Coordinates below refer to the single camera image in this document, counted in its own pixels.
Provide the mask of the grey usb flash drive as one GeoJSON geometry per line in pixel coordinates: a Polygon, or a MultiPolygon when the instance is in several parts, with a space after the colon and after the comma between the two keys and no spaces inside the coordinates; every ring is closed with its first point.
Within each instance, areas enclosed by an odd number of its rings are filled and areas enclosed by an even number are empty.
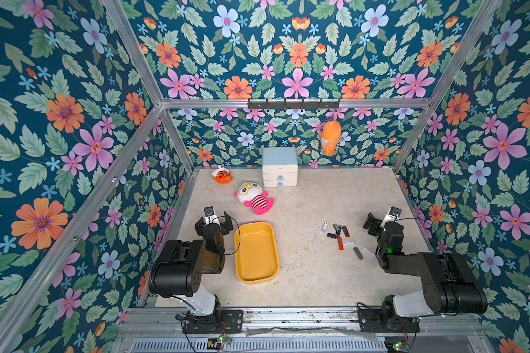
{"type": "Polygon", "coordinates": [[[363,260],[364,257],[358,247],[353,247],[353,252],[355,253],[356,257],[359,258],[359,260],[363,260]]]}

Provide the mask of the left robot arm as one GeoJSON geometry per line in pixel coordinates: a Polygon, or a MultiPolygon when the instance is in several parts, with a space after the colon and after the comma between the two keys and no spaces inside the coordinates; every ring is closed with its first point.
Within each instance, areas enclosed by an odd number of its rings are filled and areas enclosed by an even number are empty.
{"type": "Polygon", "coordinates": [[[233,219],[227,213],[218,216],[213,207],[195,224],[199,238],[193,241],[167,241],[154,262],[148,281],[152,294],[171,298],[196,317],[221,315],[219,298],[204,288],[204,274],[222,272],[226,257],[224,236],[233,231],[233,219]]]}

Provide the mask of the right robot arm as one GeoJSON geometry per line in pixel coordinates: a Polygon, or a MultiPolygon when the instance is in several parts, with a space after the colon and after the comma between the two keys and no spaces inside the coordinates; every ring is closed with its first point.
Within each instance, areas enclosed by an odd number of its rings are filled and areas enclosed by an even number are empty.
{"type": "Polygon", "coordinates": [[[369,213],[363,228],[377,239],[375,257],[381,269],[421,280],[419,291],[385,298],[382,320],[487,311],[484,290],[460,254],[403,252],[404,226],[400,224],[399,209],[393,207],[384,219],[369,213]]]}

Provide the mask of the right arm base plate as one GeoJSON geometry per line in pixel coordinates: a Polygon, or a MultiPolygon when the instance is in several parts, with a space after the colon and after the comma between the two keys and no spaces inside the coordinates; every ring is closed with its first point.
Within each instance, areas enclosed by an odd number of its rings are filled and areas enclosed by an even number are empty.
{"type": "Polygon", "coordinates": [[[367,333],[418,333],[418,318],[396,316],[390,309],[375,309],[357,304],[360,330],[367,333]]]}

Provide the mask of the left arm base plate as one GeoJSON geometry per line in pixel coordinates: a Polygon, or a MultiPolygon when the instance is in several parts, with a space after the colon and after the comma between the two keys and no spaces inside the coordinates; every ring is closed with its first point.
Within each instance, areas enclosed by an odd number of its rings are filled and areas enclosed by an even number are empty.
{"type": "Polygon", "coordinates": [[[187,334],[234,334],[242,331],[243,310],[218,310],[210,316],[176,316],[187,334]]]}

